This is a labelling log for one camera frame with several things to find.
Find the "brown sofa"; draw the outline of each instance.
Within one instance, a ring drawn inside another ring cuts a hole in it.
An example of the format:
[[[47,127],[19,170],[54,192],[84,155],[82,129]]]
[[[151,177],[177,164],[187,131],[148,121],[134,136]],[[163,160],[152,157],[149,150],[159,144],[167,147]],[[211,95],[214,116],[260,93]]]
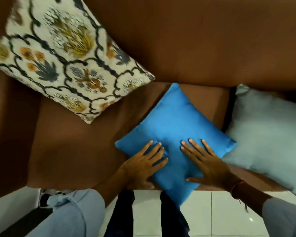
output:
[[[218,128],[230,117],[230,87],[240,83],[296,101],[296,0],[84,1],[156,81],[88,125],[0,71],[0,196],[24,185],[73,190],[107,178],[126,160],[114,142],[172,82]],[[263,191],[284,189],[230,168]]]

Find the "sofa armrest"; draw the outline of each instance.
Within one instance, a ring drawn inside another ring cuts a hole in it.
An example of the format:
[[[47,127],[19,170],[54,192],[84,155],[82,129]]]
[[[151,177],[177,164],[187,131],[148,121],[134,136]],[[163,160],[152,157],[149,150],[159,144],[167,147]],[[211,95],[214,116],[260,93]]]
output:
[[[0,197],[26,185],[40,94],[0,70]]]

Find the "shirt sleeve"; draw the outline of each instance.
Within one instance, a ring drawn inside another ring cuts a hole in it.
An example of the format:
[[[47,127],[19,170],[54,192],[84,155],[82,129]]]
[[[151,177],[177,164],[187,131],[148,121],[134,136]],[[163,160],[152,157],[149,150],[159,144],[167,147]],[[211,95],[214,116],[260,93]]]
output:
[[[262,217],[270,237],[296,237],[296,205],[278,198],[268,199]]]
[[[87,189],[55,195],[47,203],[53,207],[53,213],[27,237],[98,236],[104,219],[105,203],[97,191]]]

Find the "leg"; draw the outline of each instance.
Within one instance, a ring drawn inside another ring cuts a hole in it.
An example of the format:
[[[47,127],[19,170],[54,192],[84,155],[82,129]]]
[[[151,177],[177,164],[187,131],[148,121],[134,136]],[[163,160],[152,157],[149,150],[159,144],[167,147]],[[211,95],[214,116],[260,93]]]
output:
[[[124,190],[118,195],[117,202],[104,237],[133,237],[134,200],[134,192],[130,190]]]
[[[180,209],[165,191],[161,192],[160,199],[162,237],[189,237],[190,228]]]

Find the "floral cushion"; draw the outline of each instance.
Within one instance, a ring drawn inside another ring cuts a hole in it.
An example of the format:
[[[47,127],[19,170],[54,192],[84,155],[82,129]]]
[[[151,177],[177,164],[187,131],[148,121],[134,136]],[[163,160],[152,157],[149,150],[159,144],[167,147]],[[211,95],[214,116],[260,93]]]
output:
[[[17,0],[0,69],[86,123],[154,80],[107,35],[82,0]]]

